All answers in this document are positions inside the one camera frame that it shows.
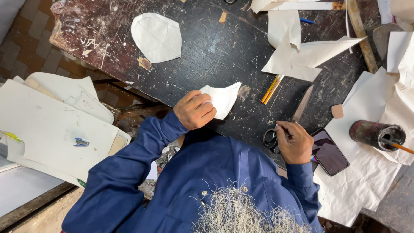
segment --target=knife blade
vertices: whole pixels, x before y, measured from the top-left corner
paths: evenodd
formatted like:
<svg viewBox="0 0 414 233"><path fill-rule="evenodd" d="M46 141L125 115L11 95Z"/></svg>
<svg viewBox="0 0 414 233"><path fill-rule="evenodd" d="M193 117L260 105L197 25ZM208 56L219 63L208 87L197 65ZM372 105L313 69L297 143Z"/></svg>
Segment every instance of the knife blade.
<svg viewBox="0 0 414 233"><path fill-rule="evenodd" d="M301 118L303 112L305 111L306 106L308 105L308 101L311 98L312 90L313 90L313 85L306 89L305 94L303 95L301 101L299 102L299 105L296 108L295 114L293 114L293 117L290 120L290 122L293 122L293 123L299 122L299 119Z"/></svg>

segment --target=green label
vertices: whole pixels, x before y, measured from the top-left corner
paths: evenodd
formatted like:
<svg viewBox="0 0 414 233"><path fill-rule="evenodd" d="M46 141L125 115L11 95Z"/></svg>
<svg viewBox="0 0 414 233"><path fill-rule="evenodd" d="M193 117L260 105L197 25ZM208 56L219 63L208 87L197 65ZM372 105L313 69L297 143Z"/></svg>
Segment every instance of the green label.
<svg viewBox="0 0 414 233"><path fill-rule="evenodd" d="M79 184L85 188L86 187L86 182L83 182L82 180L78 179Z"/></svg>

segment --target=pen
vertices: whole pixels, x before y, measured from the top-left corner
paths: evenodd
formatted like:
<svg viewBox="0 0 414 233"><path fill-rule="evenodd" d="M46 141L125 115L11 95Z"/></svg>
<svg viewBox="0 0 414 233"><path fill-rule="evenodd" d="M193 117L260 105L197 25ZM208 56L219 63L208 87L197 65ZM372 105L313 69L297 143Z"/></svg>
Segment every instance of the pen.
<svg viewBox="0 0 414 233"><path fill-rule="evenodd" d="M309 19L305 19L305 18L299 18L299 19L300 19L301 22L305 22L305 23L308 23L308 24L314 24L315 23L314 21L309 20Z"/></svg>

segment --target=blue shirt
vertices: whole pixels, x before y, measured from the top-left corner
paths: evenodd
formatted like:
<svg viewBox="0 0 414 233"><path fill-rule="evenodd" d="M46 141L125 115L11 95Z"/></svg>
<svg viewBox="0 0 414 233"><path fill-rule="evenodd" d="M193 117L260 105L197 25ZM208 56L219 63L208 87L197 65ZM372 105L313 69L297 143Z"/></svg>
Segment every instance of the blue shirt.
<svg viewBox="0 0 414 233"><path fill-rule="evenodd" d="M85 191L66 215L66 233L182 232L190 233L202 209L203 191L231 182L245 184L261 211L283 207L299 225L323 232L317 213L319 185L312 181L310 163L286 165L288 179L258 148L233 138L214 136L183 147L162 170L153 199L141 206L138 190L161 151L188 130L171 111L164 119L147 118L137 140L89 170Z"/></svg>

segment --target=blue sleeve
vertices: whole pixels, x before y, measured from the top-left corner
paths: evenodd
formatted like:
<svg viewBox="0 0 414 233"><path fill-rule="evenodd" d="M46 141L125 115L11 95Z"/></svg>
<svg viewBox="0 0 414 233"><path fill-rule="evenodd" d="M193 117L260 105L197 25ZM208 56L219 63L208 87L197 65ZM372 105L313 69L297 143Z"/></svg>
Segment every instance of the blue sleeve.
<svg viewBox="0 0 414 233"><path fill-rule="evenodd" d="M113 232L141 204L144 194L137 186L162 149L188 130L173 111L160 120L147 118L137 140L89 170L85 191L66 215L66 233Z"/></svg>
<svg viewBox="0 0 414 233"><path fill-rule="evenodd" d="M286 164L287 177L290 186L298 197L306 218L312 228L323 232L318 220L321 204L318 199L319 185L313 183L312 164Z"/></svg>

